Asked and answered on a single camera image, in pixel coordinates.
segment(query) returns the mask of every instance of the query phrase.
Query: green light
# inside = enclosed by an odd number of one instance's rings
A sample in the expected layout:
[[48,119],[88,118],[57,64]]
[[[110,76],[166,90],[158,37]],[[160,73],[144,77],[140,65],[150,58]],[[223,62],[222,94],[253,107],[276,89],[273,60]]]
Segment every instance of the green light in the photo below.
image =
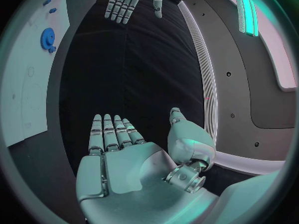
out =
[[250,36],[258,36],[257,12],[252,0],[236,0],[239,15],[239,30]]

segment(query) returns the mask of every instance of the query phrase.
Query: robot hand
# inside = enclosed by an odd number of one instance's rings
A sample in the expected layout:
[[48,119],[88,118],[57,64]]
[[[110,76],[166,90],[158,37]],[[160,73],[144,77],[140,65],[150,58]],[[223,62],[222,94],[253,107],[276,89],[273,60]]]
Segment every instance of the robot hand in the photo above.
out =
[[[132,12],[134,11],[139,0],[109,0],[105,13],[105,18],[111,15],[111,20],[116,19],[117,23],[123,20],[123,24],[127,24]],[[158,18],[162,17],[162,0],[153,0],[155,14]]]
[[[116,115],[112,121],[106,114],[102,129],[101,116],[94,117],[89,156],[81,160],[76,181],[77,199],[89,223],[165,223],[186,206],[204,211],[215,200],[202,188],[205,177],[199,177],[213,161],[204,142],[201,151],[196,149],[201,128],[185,120],[179,109],[171,110],[170,123],[173,160],[158,145],[146,142],[127,119]],[[181,132],[178,125],[184,123]]]

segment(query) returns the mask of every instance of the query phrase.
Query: blue gear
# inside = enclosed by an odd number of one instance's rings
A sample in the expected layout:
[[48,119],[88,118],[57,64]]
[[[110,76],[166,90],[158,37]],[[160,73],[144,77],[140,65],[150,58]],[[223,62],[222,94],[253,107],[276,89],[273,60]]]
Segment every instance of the blue gear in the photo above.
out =
[[41,47],[45,50],[49,50],[49,52],[51,51],[50,53],[52,53],[53,51],[55,51],[53,47],[54,40],[55,40],[54,30],[51,27],[44,29],[40,37]]

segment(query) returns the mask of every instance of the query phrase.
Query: black fabric backdrop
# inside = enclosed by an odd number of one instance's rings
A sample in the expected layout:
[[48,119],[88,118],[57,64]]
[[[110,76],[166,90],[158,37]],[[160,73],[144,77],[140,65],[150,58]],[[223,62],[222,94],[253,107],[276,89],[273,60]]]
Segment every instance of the black fabric backdrop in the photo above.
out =
[[140,0],[127,25],[104,18],[108,0],[97,0],[70,46],[61,80],[60,122],[74,173],[88,154],[95,114],[127,118],[167,150],[169,112],[204,124],[201,73],[193,41],[176,4]]

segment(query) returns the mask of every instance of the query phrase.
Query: silver robotic hand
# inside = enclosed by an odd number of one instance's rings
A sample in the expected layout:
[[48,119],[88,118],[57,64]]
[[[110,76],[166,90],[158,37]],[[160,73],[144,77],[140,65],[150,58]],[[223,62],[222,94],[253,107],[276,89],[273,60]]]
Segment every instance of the silver robotic hand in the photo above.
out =
[[205,215],[217,199],[199,177],[213,162],[210,140],[179,109],[172,109],[170,123],[169,156],[127,119],[95,115],[76,181],[89,223],[190,223]]
[[[105,18],[111,16],[112,21],[116,19],[117,23],[123,21],[123,24],[127,24],[138,1],[139,0],[109,0]],[[153,6],[156,16],[161,18],[162,0],[153,0]]]

